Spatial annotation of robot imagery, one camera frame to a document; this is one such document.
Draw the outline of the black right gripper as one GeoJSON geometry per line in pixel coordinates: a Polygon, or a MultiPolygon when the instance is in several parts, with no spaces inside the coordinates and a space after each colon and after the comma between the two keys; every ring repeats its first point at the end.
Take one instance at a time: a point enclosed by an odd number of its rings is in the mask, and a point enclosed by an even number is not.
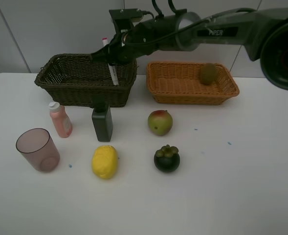
{"type": "Polygon", "coordinates": [[[162,21],[144,21],[114,36],[109,47],[89,54],[93,63],[127,64],[163,47],[162,21]]]}

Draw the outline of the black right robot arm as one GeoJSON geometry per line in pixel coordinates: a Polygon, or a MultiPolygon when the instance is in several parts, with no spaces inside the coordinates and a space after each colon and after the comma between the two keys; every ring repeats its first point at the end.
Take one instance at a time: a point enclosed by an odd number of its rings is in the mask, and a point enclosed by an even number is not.
{"type": "Polygon", "coordinates": [[[288,90],[288,8],[238,8],[201,19],[185,9],[133,25],[134,14],[113,10],[116,34],[91,60],[127,64],[161,51],[193,51],[200,44],[242,45],[274,86],[288,90]]]}

